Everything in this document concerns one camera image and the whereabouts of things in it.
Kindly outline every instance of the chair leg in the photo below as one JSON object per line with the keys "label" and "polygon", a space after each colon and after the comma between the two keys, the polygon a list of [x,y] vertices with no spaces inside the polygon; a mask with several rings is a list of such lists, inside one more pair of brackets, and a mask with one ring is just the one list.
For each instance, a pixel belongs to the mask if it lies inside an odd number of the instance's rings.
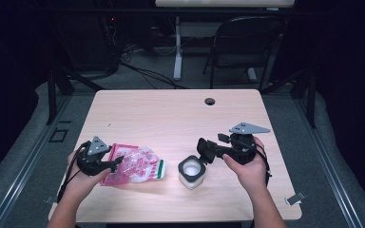
{"label": "chair leg", "polygon": [[263,67],[262,75],[260,76],[259,91],[262,90],[262,85],[263,85],[263,82],[265,80],[266,68],[268,68],[268,65],[266,65],[266,66]]}
{"label": "chair leg", "polygon": [[205,67],[203,68],[202,74],[204,74],[206,72],[207,66],[209,65],[210,58],[211,58],[211,55],[209,54],[208,59],[206,60]]}

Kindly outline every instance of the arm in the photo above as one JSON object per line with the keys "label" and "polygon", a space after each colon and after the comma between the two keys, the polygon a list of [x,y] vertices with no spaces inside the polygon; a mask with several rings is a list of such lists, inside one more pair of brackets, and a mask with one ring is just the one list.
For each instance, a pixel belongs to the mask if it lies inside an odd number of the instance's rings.
{"label": "arm", "polygon": [[[254,140],[263,148],[262,142],[257,137],[254,137]],[[223,159],[227,166],[237,174],[242,187],[253,203],[256,227],[286,227],[266,187],[266,167],[260,155],[257,154],[252,161],[245,165],[237,163],[226,154],[223,155]]]}
{"label": "arm", "polygon": [[[71,153],[67,157],[67,162],[73,158],[75,152]],[[110,169],[106,169],[94,177],[89,177],[79,172],[79,167],[75,164],[72,167],[71,176],[76,176],[67,184],[67,190],[62,196],[61,201],[58,203],[51,220],[49,221],[48,228],[62,228],[62,227],[75,227],[76,212],[81,202],[91,192],[93,187],[103,180],[110,172]]]}

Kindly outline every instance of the small cup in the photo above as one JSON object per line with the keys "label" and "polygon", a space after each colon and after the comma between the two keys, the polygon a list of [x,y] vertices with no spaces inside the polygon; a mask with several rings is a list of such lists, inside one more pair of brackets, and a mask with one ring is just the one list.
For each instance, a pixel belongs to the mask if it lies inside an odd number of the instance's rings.
{"label": "small cup", "polygon": [[205,171],[205,165],[194,155],[179,163],[180,181],[188,189],[194,189],[202,183]]}

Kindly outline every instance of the hole in table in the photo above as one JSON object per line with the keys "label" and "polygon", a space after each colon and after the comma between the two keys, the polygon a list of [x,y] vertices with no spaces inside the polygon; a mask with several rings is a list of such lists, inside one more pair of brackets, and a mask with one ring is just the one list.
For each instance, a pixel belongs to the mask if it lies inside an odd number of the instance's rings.
{"label": "hole in table", "polygon": [[205,99],[205,103],[207,105],[214,105],[215,104],[215,99],[213,99],[213,98],[206,98]]}

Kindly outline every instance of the white table leg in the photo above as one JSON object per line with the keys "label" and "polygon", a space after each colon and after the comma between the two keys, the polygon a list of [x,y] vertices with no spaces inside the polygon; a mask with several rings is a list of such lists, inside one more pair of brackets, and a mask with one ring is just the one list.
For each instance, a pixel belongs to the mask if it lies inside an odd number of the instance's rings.
{"label": "white table leg", "polygon": [[182,40],[180,34],[180,17],[176,17],[176,63],[174,65],[174,80],[179,81],[182,78]]}

